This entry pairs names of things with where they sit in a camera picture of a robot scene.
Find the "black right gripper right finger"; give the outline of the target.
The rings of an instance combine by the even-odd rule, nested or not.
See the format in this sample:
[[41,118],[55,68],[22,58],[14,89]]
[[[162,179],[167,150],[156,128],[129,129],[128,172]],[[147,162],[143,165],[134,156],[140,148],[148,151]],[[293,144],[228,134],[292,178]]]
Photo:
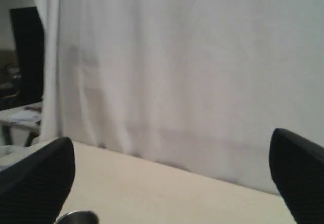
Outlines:
[[323,223],[323,147],[287,129],[272,133],[271,178],[296,223]]

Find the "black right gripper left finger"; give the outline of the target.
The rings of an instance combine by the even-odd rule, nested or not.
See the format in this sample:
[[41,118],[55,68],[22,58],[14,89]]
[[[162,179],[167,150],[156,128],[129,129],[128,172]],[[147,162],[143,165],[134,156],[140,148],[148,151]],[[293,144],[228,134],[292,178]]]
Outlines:
[[1,171],[1,223],[54,223],[75,178],[70,138],[58,138]]

